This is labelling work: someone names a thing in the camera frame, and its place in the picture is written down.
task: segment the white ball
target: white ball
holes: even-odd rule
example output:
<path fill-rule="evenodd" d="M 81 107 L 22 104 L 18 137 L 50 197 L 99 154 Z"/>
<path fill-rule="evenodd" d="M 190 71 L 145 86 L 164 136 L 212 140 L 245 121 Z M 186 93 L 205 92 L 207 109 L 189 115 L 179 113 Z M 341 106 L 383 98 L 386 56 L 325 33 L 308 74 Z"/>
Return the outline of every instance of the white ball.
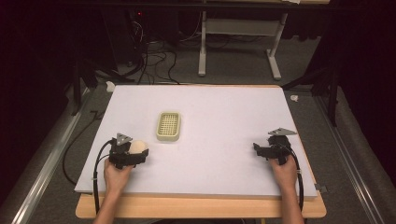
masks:
<path fill-rule="evenodd" d="M 148 144 L 141 140 L 134 140 L 129 147 L 129 154 L 139 154 L 148 149 Z"/>

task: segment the metal bracket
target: metal bracket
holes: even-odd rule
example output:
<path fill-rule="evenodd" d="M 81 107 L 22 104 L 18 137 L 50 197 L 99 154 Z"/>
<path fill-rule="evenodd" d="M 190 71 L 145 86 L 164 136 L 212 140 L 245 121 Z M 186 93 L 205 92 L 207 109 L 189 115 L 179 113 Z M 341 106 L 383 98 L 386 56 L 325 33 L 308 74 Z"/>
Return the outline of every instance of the metal bracket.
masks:
<path fill-rule="evenodd" d="M 269 132 L 268 134 L 271 134 L 271 135 L 292 135 L 292 134 L 297 134 L 297 133 L 294 131 L 291 131 L 291 130 L 284 129 L 284 128 L 278 128 L 276 130 Z"/>
<path fill-rule="evenodd" d="M 132 137 L 129 137 L 122 133 L 117 133 L 117 146 L 121 146 L 124 143 L 132 141 Z"/>
<path fill-rule="evenodd" d="M 320 184 L 315 184 L 315 189 L 318 190 L 321 194 L 329 192 L 326 186 L 321 186 Z"/>

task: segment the human hand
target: human hand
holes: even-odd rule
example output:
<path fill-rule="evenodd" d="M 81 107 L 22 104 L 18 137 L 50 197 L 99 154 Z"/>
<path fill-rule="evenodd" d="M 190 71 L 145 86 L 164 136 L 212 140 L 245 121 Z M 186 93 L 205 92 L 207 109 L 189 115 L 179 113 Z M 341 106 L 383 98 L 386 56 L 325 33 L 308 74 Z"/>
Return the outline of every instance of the human hand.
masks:
<path fill-rule="evenodd" d="M 117 169 L 108 159 L 105 160 L 106 193 L 121 194 L 128 183 L 129 174 L 134 167 L 126 166 L 122 170 Z"/>
<path fill-rule="evenodd" d="M 277 160 L 269 160 L 276 178 L 276 182 L 281 190 L 292 189 L 295 190 L 295 183 L 297 180 L 297 165 L 294 158 L 289 155 L 287 161 L 283 165 L 279 165 Z"/>

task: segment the white table surface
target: white table surface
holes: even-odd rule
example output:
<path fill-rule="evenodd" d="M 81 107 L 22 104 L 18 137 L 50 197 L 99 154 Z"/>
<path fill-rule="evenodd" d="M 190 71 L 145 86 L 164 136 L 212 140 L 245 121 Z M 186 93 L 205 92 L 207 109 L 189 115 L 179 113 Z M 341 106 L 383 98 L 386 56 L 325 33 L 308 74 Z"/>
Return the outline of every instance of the white table surface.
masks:
<path fill-rule="evenodd" d="M 158 117 L 163 111 L 181 115 L 176 142 L 156 138 Z M 92 192 L 99 149 L 117 133 L 123 133 L 147 142 L 149 147 L 146 162 L 131 173 L 127 193 L 279 196 L 270 164 L 253 149 L 253 143 L 268 147 L 268 132 L 279 127 L 297 132 L 279 87 L 117 86 L 75 191 Z M 288 138 L 303 171 L 304 196 L 316 197 L 300 137 L 296 134 Z M 103 192 L 102 163 L 98 172 L 99 191 Z"/>

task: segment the forearm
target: forearm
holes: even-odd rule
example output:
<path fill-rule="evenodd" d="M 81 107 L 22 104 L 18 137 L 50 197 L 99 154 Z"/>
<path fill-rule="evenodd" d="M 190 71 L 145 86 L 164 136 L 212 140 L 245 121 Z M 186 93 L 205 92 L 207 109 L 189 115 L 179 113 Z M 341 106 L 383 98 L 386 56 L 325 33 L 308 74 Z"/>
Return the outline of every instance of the forearm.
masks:
<path fill-rule="evenodd" d="M 304 223 L 295 188 L 282 189 L 282 222 L 284 224 Z"/>
<path fill-rule="evenodd" d="M 113 223 L 114 215 L 117 209 L 117 203 L 120 199 L 120 196 L 121 196 L 121 192 L 107 193 L 93 223 L 95 224 Z"/>

